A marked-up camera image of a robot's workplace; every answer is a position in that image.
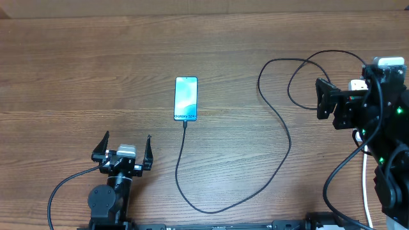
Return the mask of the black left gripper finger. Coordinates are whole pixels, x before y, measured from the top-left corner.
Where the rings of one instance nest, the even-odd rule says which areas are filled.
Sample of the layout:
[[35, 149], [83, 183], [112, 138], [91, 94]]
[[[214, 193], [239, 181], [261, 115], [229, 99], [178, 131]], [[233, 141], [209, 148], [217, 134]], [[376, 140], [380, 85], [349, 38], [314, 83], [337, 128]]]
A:
[[92, 157], [105, 155], [109, 140], [109, 131], [106, 131], [103, 139], [99, 142], [96, 148], [92, 151]]
[[153, 165], [153, 152], [151, 149], [151, 135], [148, 135], [146, 140], [146, 148], [144, 152], [143, 169], [151, 170]]

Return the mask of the Galaxy smartphone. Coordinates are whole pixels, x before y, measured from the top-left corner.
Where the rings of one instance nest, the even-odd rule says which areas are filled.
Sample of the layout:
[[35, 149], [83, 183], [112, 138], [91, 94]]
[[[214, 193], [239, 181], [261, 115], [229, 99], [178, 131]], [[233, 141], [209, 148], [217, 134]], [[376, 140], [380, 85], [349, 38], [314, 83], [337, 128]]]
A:
[[198, 78], [177, 77], [174, 92], [174, 120], [196, 121], [198, 108]]

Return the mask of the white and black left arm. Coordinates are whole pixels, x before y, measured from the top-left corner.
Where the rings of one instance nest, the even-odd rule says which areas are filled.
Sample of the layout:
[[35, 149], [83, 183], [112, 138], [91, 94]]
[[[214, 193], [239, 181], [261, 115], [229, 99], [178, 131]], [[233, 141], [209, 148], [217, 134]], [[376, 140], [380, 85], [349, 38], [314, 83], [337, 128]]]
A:
[[135, 222], [127, 217], [130, 192], [134, 177], [141, 177], [153, 165], [151, 135], [147, 136], [144, 158], [137, 164], [137, 150], [134, 145], [122, 144], [117, 150], [109, 150], [109, 132], [91, 153], [92, 161], [98, 165], [73, 174], [59, 182], [52, 191], [47, 204], [47, 222], [53, 229], [51, 218], [52, 200], [59, 188], [66, 182], [84, 174], [100, 171], [107, 175], [107, 182], [94, 187], [88, 195], [91, 217], [86, 229], [137, 229]]

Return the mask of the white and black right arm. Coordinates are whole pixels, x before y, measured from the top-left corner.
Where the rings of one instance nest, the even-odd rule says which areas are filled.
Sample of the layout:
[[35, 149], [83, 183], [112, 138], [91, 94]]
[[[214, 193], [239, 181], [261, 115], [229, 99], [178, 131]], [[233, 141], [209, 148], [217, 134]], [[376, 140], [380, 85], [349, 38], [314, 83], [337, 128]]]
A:
[[335, 129], [355, 128], [363, 141], [349, 162], [367, 147], [378, 166], [375, 191], [382, 212], [408, 227], [408, 88], [405, 65], [366, 65], [367, 89], [342, 91], [325, 79], [316, 80], [317, 117], [334, 115]]

